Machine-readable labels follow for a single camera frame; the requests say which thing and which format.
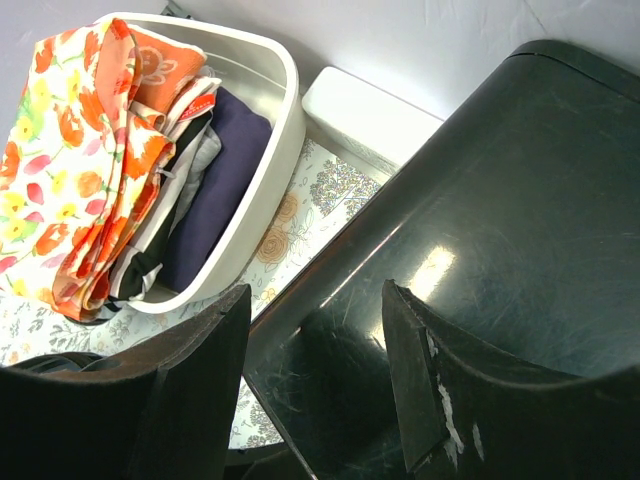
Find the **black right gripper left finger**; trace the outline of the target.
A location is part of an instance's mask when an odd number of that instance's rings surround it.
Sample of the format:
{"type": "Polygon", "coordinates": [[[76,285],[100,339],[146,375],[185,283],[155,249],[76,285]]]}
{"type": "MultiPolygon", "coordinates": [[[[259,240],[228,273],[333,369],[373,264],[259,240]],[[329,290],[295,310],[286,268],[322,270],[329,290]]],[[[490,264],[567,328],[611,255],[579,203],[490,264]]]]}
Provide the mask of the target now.
{"type": "Polygon", "coordinates": [[[5,479],[220,479],[251,319],[239,285],[111,356],[64,352],[1,371],[5,479]]]}

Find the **dark purple garment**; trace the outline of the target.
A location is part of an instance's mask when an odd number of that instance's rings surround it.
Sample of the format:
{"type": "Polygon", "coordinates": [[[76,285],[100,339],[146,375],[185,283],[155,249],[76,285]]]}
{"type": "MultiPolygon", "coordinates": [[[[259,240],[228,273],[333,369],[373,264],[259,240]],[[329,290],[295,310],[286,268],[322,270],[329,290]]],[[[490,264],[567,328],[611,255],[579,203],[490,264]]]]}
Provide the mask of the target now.
{"type": "Polygon", "coordinates": [[[210,129],[221,150],[211,163],[184,215],[177,215],[159,280],[182,292],[195,279],[234,216],[271,137],[269,121],[227,89],[217,91],[210,129]]]}

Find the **grey garment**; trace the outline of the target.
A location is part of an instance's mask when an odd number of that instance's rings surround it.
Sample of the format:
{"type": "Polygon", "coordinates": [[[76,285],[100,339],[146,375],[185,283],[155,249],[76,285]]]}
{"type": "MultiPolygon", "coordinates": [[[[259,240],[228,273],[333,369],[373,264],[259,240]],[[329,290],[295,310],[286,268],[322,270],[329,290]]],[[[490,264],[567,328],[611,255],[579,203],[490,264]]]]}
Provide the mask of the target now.
{"type": "Polygon", "coordinates": [[[216,159],[221,150],[222,143],[219,136],[214,129],[208,125],[196,149],[186,181],[178,197],[171,231],[176,228],[188,212],[204,179],[206,169],[216,159]]]}

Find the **orange floral cloth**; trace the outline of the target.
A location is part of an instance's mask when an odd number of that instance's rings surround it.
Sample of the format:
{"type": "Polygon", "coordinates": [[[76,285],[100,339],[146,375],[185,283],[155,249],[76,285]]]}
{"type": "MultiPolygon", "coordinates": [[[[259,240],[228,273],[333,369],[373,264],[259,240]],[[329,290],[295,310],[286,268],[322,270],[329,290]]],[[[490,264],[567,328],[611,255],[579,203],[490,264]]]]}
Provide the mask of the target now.
{"type": "Polygon", "coordinates": [[[174,144],[131,109],[142,56],[112,18],[39,41],[1,159],[1,291],[94,322],[174,144]]]}

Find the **black storage box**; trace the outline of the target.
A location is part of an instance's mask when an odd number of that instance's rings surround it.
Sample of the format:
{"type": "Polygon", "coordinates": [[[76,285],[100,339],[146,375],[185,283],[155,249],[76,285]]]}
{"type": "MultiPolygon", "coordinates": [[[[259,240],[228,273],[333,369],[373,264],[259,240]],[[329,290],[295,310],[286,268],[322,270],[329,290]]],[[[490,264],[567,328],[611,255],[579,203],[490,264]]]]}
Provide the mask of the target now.
{"type": "Polygon", "coordinates": [[[253,322],[244,376],[315,479],[405,468],[386,281],[533,364],[639,370],[639,78],[510,54],[253,322]]]}

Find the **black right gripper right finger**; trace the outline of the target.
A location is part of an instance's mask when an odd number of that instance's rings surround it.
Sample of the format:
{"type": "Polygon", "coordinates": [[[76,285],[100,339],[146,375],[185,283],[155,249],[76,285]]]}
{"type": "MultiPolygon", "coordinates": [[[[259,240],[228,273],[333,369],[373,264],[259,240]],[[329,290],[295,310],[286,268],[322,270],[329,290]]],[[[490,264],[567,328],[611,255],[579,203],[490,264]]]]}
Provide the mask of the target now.
{"type": "Polygon", "coordinates": [[[416,479],[635,479],[639,370],[584,378],[522,360],[386,281],[382,322],[416,479]]]}

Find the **orange bunny print towel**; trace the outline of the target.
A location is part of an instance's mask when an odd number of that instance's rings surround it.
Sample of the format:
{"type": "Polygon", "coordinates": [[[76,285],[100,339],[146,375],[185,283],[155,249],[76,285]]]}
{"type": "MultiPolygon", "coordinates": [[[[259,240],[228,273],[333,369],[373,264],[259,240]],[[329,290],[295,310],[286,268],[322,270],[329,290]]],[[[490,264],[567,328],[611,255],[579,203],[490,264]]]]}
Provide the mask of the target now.
{"type": "Polygon", "coordinates": [[[140,26],[129,25],[142,59],[134,100],[166,115],[185,85],[206,62],[204,51],[140,26]]]}

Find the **black white striped cloth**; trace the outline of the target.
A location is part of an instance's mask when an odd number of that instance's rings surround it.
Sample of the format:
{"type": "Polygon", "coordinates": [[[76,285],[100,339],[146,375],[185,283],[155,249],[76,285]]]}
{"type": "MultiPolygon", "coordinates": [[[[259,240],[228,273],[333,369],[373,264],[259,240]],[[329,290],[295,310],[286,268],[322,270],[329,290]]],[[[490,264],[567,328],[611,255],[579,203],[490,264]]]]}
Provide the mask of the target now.
{"type": "Polygon", "coordinates": [[[142,300],[163,267],[163,256],[179,196],[198,146],[212,118],[221,80],[198,75],[170,106],[162,133],[175,144],[174,156],[158,169],[160,190],[142,224],[117,258],[100,315],[110,319],[132,300],[142,300]]]}

